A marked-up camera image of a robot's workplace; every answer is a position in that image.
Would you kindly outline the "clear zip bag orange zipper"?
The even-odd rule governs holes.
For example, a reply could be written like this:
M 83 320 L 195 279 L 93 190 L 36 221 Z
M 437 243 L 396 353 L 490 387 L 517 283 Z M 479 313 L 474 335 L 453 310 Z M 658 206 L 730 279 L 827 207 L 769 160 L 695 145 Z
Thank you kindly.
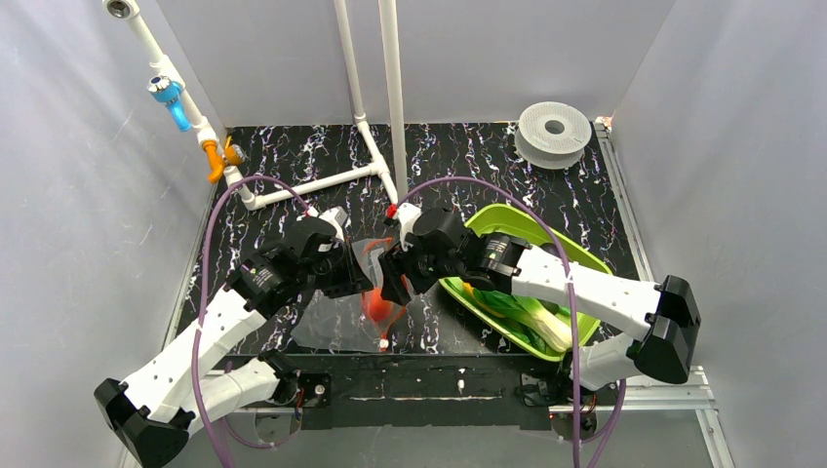
M 353 245 L 358 264 L 374 287 L 336 299 L 316 292 L 291 331 L 294 342 L 305 348 L 330 352 L 383 353 L 390 350 L 390 328 L 406 308 L 381 297 L 383 274 L 379 256 L 392 239 L 364 239 Z

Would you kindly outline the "red toy strawberry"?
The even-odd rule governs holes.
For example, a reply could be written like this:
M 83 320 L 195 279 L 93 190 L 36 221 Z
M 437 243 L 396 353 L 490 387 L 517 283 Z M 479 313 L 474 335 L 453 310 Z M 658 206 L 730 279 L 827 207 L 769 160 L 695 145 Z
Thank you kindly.
M 366 318 L 377 324 L 389 320 L 394 311 L 394 303 L 382 297 L 381 288 L 364 292 L 362 306 Z

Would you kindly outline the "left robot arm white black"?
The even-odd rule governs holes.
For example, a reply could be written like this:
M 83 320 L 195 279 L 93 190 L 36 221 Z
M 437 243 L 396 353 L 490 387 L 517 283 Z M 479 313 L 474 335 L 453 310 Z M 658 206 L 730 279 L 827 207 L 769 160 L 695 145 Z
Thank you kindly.
M 342 207 L 302 217 L 284 237 L 262 244 L 226 278 L 194 320 L 156 357 L 119 380 L 107 378 L 94 398 L 109 429 L 142 467 L 163 467 L 204 426 L 259 401 L 290 403 L 295 368 L 274 352 L 214 379 L 207 373 L 248 334 L 302 294 L 329 298 L 373 286 L 342 228 Z

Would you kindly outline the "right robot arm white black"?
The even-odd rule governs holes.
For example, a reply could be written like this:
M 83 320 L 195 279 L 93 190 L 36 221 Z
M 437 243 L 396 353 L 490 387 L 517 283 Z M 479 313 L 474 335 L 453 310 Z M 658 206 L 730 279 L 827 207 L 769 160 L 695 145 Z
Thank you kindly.
M 567 305 L 620 331 L 572 355 L 570 378 L 581 388 L 595 391 L 636 375 L 669 384 L 689 380 L 701 317 L 688 280 L 613 276 L 514 235 L 477 234 L 442 208 L 404 203 L 389 221 L 400 235 L 379 258 L 383 299 L 404 306 L 414 293 L 457 278 L 481 292 Z

